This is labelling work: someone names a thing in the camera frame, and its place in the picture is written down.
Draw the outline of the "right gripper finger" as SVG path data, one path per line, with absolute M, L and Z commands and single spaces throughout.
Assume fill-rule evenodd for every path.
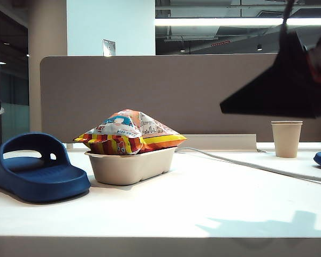
M 299 82 L 301 52 L 297 33 L 282 29 L 279 46 L 270 68 L 220 103 L 222 113 L 321 116 L 321 83 Z

